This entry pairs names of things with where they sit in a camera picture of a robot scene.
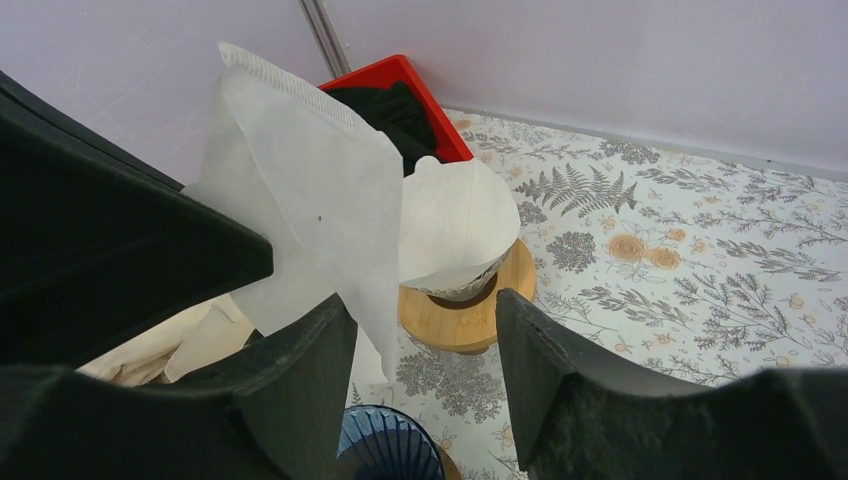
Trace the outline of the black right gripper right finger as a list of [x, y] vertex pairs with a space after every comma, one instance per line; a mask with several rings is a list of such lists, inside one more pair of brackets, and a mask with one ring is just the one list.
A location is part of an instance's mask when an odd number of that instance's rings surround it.
[[532, 479], [843, 479], [847, 373], [764, 370], [713, 388], [633, 363], [510, 289], [498, 347]]

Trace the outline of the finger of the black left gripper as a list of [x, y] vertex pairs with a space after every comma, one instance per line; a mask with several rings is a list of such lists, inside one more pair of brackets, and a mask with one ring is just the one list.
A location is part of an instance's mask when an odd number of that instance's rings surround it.
[[3, 364], [85, 364], [272, 272], [261, 235], [2, 77]]

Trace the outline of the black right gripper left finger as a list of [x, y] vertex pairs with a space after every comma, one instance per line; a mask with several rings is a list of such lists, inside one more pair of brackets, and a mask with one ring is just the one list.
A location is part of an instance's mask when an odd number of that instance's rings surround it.
[[1, 371], [5, 479], [330, 479], [357, 326], [338, 296], [173, 384]]

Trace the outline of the blue ribbed glass dripper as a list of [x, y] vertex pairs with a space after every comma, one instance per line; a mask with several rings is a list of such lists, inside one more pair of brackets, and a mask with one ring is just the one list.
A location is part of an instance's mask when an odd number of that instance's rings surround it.
[[413, 418], [391, 407], [344, 411], [335, 477], [345, 480], [444, 480], [436, 443]]

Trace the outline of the clear ribbed glass dripper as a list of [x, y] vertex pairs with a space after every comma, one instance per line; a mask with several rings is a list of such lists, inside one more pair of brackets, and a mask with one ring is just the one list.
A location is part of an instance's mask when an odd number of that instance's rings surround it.
[[484, 290], [486, 285], [496, 275], [498, 269], [504, 263], [506, 257], [509, 255], [510, 252], [511, 249], [508, 249], [499, 258], [497, 258], [485, 271], [483, 271], [480, 275], [478, 275], [472, 281], [466, 283], [463, 286], [441, 290], [422, 289], [422, 292], [431, 297], [435, 297], [437, 299], [445, 300], [448, 302], [464, 302], [471, 300]]

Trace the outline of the white paper coffee filter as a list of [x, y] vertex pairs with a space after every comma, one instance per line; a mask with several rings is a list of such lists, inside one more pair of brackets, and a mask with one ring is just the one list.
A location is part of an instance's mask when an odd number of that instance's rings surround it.
[[511, 249], [519, 228], [511, 189], [486, 164], [423, 157], [403, 179], [400, 284], [463, 286]]

